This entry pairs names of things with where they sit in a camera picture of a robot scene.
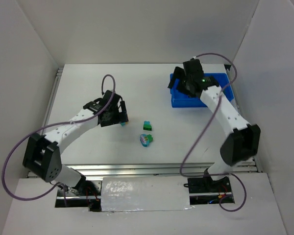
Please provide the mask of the green curved lego brick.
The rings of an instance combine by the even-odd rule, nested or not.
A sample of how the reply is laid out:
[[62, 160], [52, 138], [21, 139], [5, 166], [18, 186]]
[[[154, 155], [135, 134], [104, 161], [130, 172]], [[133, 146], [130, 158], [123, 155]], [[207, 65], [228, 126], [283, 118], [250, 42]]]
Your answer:
[[143, 125], [143, 129], [146, 131], [151, 131], [152, 130], [152, 126], [150, 124], [144, 124]]

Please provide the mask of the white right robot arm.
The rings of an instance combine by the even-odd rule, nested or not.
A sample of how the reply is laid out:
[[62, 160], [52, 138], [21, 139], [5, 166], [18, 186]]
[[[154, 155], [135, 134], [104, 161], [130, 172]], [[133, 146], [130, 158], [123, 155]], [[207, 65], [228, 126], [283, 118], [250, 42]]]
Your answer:
[[212, 112], [185, 159], [188, 159], [214, 119], [224, 131], [225, 140], [220, 147], [220, 156], [202, 176], [210, 183], [225, 178], [234, 166], [258, 153], [261, 129], [244, 119], [227, 99], [224, 90], [229, 86], [229, 83], [221, 86], [215, 77], [206, 76], [200, 60], [195, 57], [183, 62], [182, 67], [175, 67], [168, 84], [169, 89], [199, 99]]

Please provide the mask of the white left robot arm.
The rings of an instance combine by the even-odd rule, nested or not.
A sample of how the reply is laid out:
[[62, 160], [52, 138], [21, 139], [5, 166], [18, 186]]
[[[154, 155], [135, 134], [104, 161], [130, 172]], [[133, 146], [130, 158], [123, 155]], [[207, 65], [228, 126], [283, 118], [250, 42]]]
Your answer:
[[49, 132], [30, 135], [23, 166], [47, 183], [63, 184], [76, 195], [97, 193], [93, 183], [77, 170], [61, 161], [61, 154], [87, 131], [128, 121], [125, 101], [118, 94], [106, 91], [103, 97], [88, 102], [69, 120]]

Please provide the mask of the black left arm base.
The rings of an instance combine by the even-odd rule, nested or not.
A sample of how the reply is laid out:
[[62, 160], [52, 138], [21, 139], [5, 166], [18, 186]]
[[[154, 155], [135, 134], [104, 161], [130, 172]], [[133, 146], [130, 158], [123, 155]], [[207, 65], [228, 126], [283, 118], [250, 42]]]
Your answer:
[[101, 212], [102, 180], [90, 181], [81, 192], [59, 186], [55, 199], [56, 208], [84, 208], [90, 212]]

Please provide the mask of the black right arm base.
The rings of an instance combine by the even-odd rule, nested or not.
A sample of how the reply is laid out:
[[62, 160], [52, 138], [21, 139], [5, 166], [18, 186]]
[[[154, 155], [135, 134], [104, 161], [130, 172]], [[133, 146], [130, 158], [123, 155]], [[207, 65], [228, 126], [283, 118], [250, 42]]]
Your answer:
[[188, 178], [183, 187], [188, 189], [190, 205], [234, 203], [228, 177], [212, 181], [209, 177]]

